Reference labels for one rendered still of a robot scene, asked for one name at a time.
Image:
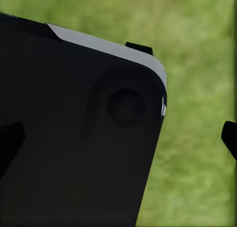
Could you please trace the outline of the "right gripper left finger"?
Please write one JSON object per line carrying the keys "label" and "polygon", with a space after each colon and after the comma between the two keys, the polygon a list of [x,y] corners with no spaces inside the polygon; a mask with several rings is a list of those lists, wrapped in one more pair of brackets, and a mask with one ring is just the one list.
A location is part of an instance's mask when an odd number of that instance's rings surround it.
{"label": "right gripper left finger", "polygon": [[25,130],[20,121],[0,127],[0,180],[25,139]]}

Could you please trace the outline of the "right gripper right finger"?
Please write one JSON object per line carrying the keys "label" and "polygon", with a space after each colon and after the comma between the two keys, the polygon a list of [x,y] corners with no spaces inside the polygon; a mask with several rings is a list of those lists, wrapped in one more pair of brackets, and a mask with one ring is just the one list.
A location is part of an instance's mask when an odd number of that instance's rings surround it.
{"label": "right gripper right finger", "polygon": [[221,139],[237,161],[237,123],[226,121]]}

